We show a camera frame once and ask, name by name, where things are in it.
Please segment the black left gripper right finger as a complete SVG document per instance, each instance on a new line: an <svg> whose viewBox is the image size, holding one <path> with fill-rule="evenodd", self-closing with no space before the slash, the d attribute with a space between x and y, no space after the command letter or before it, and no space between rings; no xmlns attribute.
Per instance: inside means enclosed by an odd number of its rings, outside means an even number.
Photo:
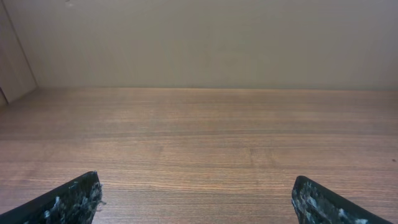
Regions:
<svg viewBox="0 0 398 224"><path fill-rule="evenodd" d="M297 176L291 201L300 224L392 224L304 175Z"/></svg>

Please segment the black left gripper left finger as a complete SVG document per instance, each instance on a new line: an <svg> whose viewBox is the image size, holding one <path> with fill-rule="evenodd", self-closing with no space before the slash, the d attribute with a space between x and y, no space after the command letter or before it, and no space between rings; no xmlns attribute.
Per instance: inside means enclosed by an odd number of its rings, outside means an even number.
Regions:
<svg viewBox="0 0 398 224"><path fill-rule="evenodd" d="M89 171L19 207L1 214L2 224L91 224L103 203L96 171Z"/></svg>

